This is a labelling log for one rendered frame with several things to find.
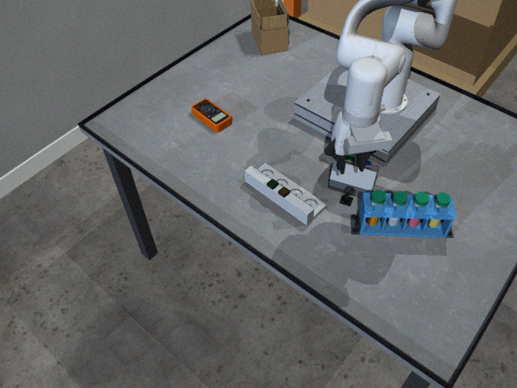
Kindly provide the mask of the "orange pocket multimeter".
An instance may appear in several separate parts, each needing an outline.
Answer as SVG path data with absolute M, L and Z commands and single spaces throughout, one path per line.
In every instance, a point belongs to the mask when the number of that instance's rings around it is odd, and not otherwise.
M 232 124 L 231 115 L 205 98 L 192 106 L 192 115 L 215 132 Z

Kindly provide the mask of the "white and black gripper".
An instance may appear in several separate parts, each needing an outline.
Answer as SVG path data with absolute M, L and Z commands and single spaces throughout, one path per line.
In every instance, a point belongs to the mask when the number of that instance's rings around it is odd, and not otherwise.
M 346 137 L 352 136 L 353 133 L 350 129 L 350 124 L 345 121 L 343 117 L 343 111 L 338 114 L 338 117 L 335 121 L 335 125 L 331 135 L 331 143 L 324 149 L 326 155 L 333 157 L 337 160 L 337 169 L 340 170 L 341 174 L 344 174 L 345 170 L 345 158 L 348 154 L 345 143 Z M 335 139 L 334 139 L 335 137 Z M 358 154 L 357 165 L 361 172 L 363 172 L 364 166 L 366 166 L 366 161 L 370 159 L 370 156 L 374 154 L 375 151 L 365 151 Z

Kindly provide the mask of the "brown cardboard box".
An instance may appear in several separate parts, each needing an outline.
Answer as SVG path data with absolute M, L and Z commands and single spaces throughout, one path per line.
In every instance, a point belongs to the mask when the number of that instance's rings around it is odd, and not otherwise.
M 288 51 L 289 12 L 282 0 L 250 0 L 252 35 L 261 55 Z M 254 16 L 254 17 L 253 17 Z

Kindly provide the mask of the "black table edge trim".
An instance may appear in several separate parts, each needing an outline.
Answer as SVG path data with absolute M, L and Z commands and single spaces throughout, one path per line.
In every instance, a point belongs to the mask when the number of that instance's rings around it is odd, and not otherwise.
M 139 167 L 136 163 L 134 163 L 133 161 L 131 161 L 130 159 L 128 159 L 124 154 L 120 153 L 119 151 L 117 151 L 114 147 L 112 147 L 111 145 L 109 145 L 107 142 L 105 142 L 103 139 L 101 139 L 99 136 L 97 136 L 96 134 L 94 134 L 91 130 L 89 130 L 88 128 L 86 128 L 85 126 L 83 126 L 85 123 L 89 122 L 90 120 L 92 120 L 94 117 L 98 116 L 99 114 L 101 114 L 103 111 L 107 110 L 108 108 L 110 108 L 111 106 L 113 106 L 114 104 L 118 103 L 120 100 L 122 100 L 123 98 L 127 97 L 128 95 L 130 95 L 131 93 L 133 93 L 134 91 L 136 91 L 137 89 L 139 89 L 140 87 L 142 87 L 143 85 L 147 84 L 149 81 L 153 80 L 154 78 L 156 78 L 157 76 L 161 75 L 162 73 L 164 73 L 165 71 L 167 71 L 168 69 L 172 68 L 174 65 L 178 64 L 179 62 L 181 62 L 182 60 L 186 59 L 187 57 L 189 57 L 190 55 L 192 55 L 193 53 L 199 51 L 201 48 L 207 46 L 209 43 L 213 42 L 214 40 L 216 40 L 217 38 L 223 36 L 225 33 L 229 32 L 230 30 L 232 30 L 233 28 L 237 27 L 238 25 L 240 25 L 241 23 L 247 21 L 248 19 L 251 18 L 251 14 L 246 16 L 245 18 L 243 18 L 242 20 L 236 22 L 235 24 L 233 24 L 232 26 L 228 27 L 227 29 L 223 30 L 222 32 L 220 32 L 219 34 L 215 35 L 214 37 L 210 38 L 209 40 L 207 40 L 206 42 L 204 42 L 203 44 L 197 46 L 196 48 L 194 48 L 193 50 L 191 50 L 190 52 L 186 53 L 184 56 L 181 56 L 180 58 L 178 58 L 176 61 L 170 63 L 169 65 L 167 65 L 166 67 L 162 68 L 161 70 L 159 70 L 158 72 L 156 72 L 155 74 L 153 74 L 152 76 L 150 76 L 149 78 L 145 79 L 144 81 L 142 81 L 141 83 L 137 84 L 136 86 L 134 86 L 133 88 L 131 88 L 130 90 L 126 91 L 124 94 L 120 95 L 119 97 L 117 97 L 115 100 L 111 101 L 110 103 L 108 103 L 107 105 L 105 105 L 104 107 L 100 108 L 98 111 L 96 111 L 95 113 L 91 114 L 90 116 L 88 116 L 87 118 L 83 119 L 82 121 L 80 121 L 78 123 L 78 126 L 81 127 L 85 132 L 87 132 L 88 134 L 90 134 L 91 136 L 93 136 L 96 140 L 98 140 L 99 142 L 101 142 L 103 145 L 105 145 L 106 147 L 108 147 L 111 151 L 113 151 L 114 153 L 116 153 L 117 155 L 119 155 L 122 159 L 124 159 L 125 161 L 127 161 L 129 164 L 131 164 L 133 167 L 135 167 L 137 170 L 139 170 L 140 172 L 142 172 L 145 176 L 147 176 L 148 178 L 150 178 L 151 180 L 153 180 L 156 184 L 158 184 L 159 186 L 161 186 L 163 189 L 165 189 L 167 192 L 169 192 L 171 195 L 175 196 L 179 201 L 183 202 L 185 205 L 187 205 L 188 207 L 190 207 L 193 211 L 197 212 L 199 215 L 201 215 L 203 218 L 205 218 L 207 221 L 211 222 L 214 226 L 216 226 L 217 228 L 219 228 L 221 231 L 223 231 L 225 234 L 227 234 L 228 236 L 230 236 L 231 238 L 233 238 L 236 242 L 240 243 L 242 246 L 244 246 L 246 249 L 248 249 L 250 252 L 254 253 L 257 257 L 259 257 L 260 259 L 262 259 L 263 261 L 265 261 L 267 264 L 269 264 L 270 266 L 272 266 L 274 269 L 278 270 L 281 274 L 283 274 L 284 276 L 286 276 L 287 278 L 289 278 L 291 281 L 293 281 L 294 283 L 296 283 L 297 285 L 299 285 L 302 289 L 304 289 L 305 291 L 307 291 L 308 293 L 310 293 L 312 296 L 314 296 L 315 298 L 317 298 L 318 300 L 320 300 L 322 303 L 324 303 L 325 305 L 327 305 L 328 307 L 330 307 L 331 309 L 333 309 L 336 313 L 340 314 L 343 318 L 345 318 L 346 320 L 348 320 L 349 322 L 353 323 L 356 327 L 358 327 L 359 329 L 363 330 L 366 334 L 368 334 L 369 336 L 373 337 L 376 341 L 380 342 L 382 345 L 384 345 L 386 348 L 388 348 L 389 350 L 393 351 L 394 353 L 396 353 L 399 357 L 403 358 L 404 360 L 406 360 L 409 364 L 413 365 L 414 367 L 416 367 L 419 371 L 423 372 L 424 374 L 426 374 L 428 377 L 430 377 L 431 379 L 435 380 L 438 384 L 440 384 L 441 386 L 445 387 L 445 388 L 453 388 L 456 380 L 458 379 L 459 375 L 461 374 L 461 372 L 463 371 L 465 365 L 467 364 L 469 358 L 471 357 L 472 353 L 474 352 L 475 348 L 477 347 L 477 344 L 478 342 L 481 340 L 481 337 L 483 336 L 484 332 L 486 331 L 488 325 L 490 324 L 490 321 L 493 319 L 493 316 L 495 314 L 495 312 L 497 311 L 499 305 L 501 304 L 503 298 L 505 297 L 506 295 L 506 292 L 509 290 L 509 287 L 510 285 L 512 284 L 516 274 L 517 274 L 517 268 L 515 270 L 515 272 L 513 273 L 511 279 L 509 280 L 509 283 L 508 285 L 506 286 L 504 292 L 502 293 L 500 299 L 498 300 L 496 306 L 494 307 L 493 309 L 493 312 L 491 313 L 489 319 L 487 320 L 486 324 L 484 325 L 483 329 L 481 330 L 481 333 L 480 335 L 477 337 L 477 340 L 475 341 L 474 345 L 472 346 L 471 350 L 469 351 L 466 359 L 464 360 L 463 364 L 461 365 L 461 367 L 459 368 L 457 374 L 455 375 L 453 381 L 451 382 L 451 384 L 449 385 L 447 382 L 445 382 L 444 380 L 440 379 L 438 376 L 436 376 L 435 374 L 433 374 L 432 372 L 430 372 L 429 370 L 427 370 L 425 367 L 423 367 L 422 365 L 418 364 L 416 361 L 414 361 L 412 358 L 408 357 L 406 354 L 404 354 L 402 351 L 398 350 L 396 347 L 394 347 L 393 345 L 391 345 L 390 343 L 388 343 L 386 340 L 382 339 L 380 336 L 378 336 L 377 334 L 375 334 L 374 332 L 372 332 L 370 329 L 366 328 L 364 325 L 362 325 L 361 323 L 359 323 L 358 321 L 356 321 L 353 317 L 349 316 L 348 314 L 346 314 L 343 310 L 339 309 L 338 307 L 336 307 L 334 304 L 332 304 L 331 302 L 329 302 L 328 300 L 326 300 L 324 297 L 322 297 L 320 294 L 316 293 L 313 289 L 309 288 L 308 286 L 306 286 L 305 284 L 303 284 L 301 281 L 299 281 L 297 278 L 293 277 L 290 273 L 286 272 L 284 269 L 282 269 L 280 266 L 278 266 L 277 264 L 275 264 L 274 262 L 272 262 L 270 259 L 268 259 L 267 257 L 265 257 L 264 255 L 262 255 L 259 251 L 255 250 L 253 247 L 251 247 L 250 245 L 248 245 L 246 242 L 244 242 L 243 240 L 241 240 L 240 238 L 238 238 L 235 234 L 231 233 L 229 230 L 227 230 L 225 227 L 223 227 L 222 225 L 220 225 L 219 223 L 217 223 L 214 219 L 210 218 L 208 215 L 206 215 L 203 211 L 199 210 L 198 208 L 196 208 L 193 204 L 191 204 L 190 202 L 188 202 L 187 200 L 185 200 L 182 196 L 178 195 L 176 192 L 174 192 L 173 190 L 171 190 L 168 186 L 164 185 L 162 182 L 160 182 L 158 179 L 156 179 L 155 177 L 153 177 L 152 175 L 150 175 L 146 170 L 142 169 L 141 167 Z M 319 32 L 322 32 L 322 33 L 325 33 L 331 37 L 334 37 L 336 39 L 339 40 L 340 36 L 338 36 L 337 34 L 334 34 L 332 32 L 329 32 L 327 30 L 324 30 L 320 27 L 317 27 L 315 25 L 312 25 L 312 24 L 309 24 L 305 21 L 302 21 L 298 18 L 295 18 L 295 17 L 292 17 L 289 15 L 289 19 L 291 19 L 292 21 L 296 21 L 297 23 L 300 23 L 300 24 L 303 24 L 307 27 L 310 27 L 314 30 L 317 30 Z M 472 94 L 468 91 L 465 91 L 459 87 L 456 87 L 455 85 L 453 84 L 450 84 L 446 81 L 443 81 L 439 78 L 436 78 L 432 75 L 429 75 L 427 74 L 426 72 L 422 72 L 421 70 L 419 69 L 416 69 L 414 67 L 411 67 L 411 71 L 415 72 L 415 73 L 418 73 L 419 75 L 422 75 L 426 78 L 429 78 L 435 82 L 438 82 L 442 85 L 445 85 L 446 87 L 449 87 L 457 92 L 460 92 L 466 96 L 469 96 L 475 100 L 478 100 L 480 101 L 481 103 L 484 103 L 492 108 L 495 108 L 503 113 L 506 113 L 514 118 L 517 119 L 517 114 L 510 111 L 510 110 L 507 110 L 501 106 L 498 106 L 496 105 L 495 103 L 492 103 L 488 100 L 485 100 L 484 98 L 482 97 L 479 97 L 475 94 Z

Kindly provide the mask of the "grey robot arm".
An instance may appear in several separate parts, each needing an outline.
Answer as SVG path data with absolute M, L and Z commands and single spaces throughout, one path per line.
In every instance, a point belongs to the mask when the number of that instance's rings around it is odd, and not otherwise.
M 348 154 L 391 147 L 392 137 L 382 132 L 377 122 L 379 113 L 396 114 L 406 108 L 404 92 L 414 59 L 412 45 L 442 48 L 457 1 L 359 0 L 350 10 L 336 50 L 338 64 L 349 69 L 343 117 L 354 136 L 346 139 Z M 356 34 L 368 14 L 385 7 L 382 40 Z

